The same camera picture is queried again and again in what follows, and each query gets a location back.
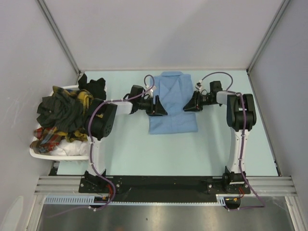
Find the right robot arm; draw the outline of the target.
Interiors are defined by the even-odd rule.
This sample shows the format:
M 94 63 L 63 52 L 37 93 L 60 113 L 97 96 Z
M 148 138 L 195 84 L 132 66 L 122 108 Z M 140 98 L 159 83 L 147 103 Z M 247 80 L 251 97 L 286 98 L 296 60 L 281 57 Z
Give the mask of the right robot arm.
M 245 187 L 245 151 L 250 131 L 257 121 L 254 97 L 252 94 L 241 94 L 223 90 L 220 81 L 210 82 L 210 92 L 205 95 L 201 91 L 201 83 L 183 107 L 185 112 L 200 112 L 204 106 L 218 104 L 226 106 L 226 121 L 231 130 L 231 147 L 228 162 L 220 188 L 226 193 L 239 193 Z

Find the light blue long sleeve shirt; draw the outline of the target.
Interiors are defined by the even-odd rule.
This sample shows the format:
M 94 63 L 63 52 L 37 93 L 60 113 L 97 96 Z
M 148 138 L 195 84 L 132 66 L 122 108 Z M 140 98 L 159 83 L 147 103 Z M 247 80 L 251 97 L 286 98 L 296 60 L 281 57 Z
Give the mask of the light blue long sleeve shirt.
M 183 110 L 193 95 L 191 75 L 181 71 L 165 71 L 155 76 L 154 82 L 156 89 L 153 96 L 159 96 L 167 115 L 149 117 L 149 133 L 162 135 L 197 132 L 196 114 Z

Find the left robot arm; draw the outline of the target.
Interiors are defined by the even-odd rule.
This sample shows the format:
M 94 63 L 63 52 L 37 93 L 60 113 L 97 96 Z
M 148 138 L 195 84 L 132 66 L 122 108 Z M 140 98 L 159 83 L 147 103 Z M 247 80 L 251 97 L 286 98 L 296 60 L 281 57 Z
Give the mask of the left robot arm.
M 106 188 L 103 176 L 106 171 L 104 142 L 113 129 L 115 118 L 119 115 L 131 115 L 138 110 L 144 110 L 148 116 L 166 116 L 167 111 L 160 102 L 158 95 L 154 96 L 155 86 L 142 87 L 133 85 L 130 93 L 120 100 L 94 99 L 84 120 L 84 129 L 89 138 L 89 167 L 85 175 L 91 178 L 89 186 L 95 192 Z

